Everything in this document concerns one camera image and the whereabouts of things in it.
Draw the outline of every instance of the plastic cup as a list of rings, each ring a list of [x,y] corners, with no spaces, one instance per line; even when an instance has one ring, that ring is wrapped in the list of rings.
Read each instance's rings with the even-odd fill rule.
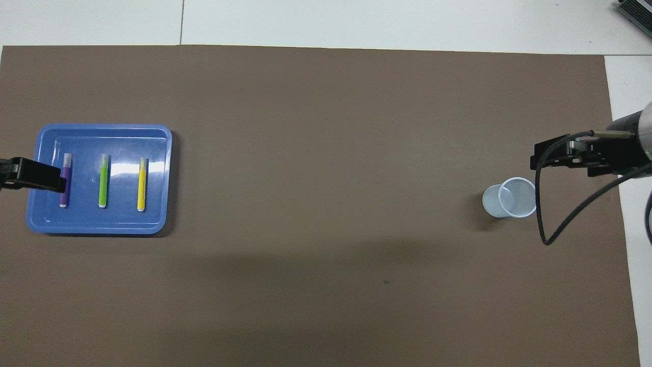
[[[490,186],[482,195],[482,205],[496,218],[525,218],[534,213],[534,185],[522,177],[512,177]]]

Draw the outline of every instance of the brown paper mat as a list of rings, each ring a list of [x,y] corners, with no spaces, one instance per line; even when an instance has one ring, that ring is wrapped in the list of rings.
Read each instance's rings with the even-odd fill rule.
[[[481,206],[610,122],[602,57],[4,47],[0,157],[55,122],[167,125],[168,225],[32,233],[2,190],[3,365],[638,365],[617,191],[550,247]],[[611,179],[544,171],[548,232]]]

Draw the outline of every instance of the white table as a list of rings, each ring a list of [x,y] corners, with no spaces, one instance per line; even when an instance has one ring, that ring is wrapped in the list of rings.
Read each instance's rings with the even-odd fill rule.
[[[652,39],[618,14],[614,3],[0,0],[0,47],[244,44],[598,54],[606,55],[615,119],[652,101]],[[645,236],[643,210],[650,190],[652,178],[620,187],[640,360],[647,367],[652,367],[652,246]]]

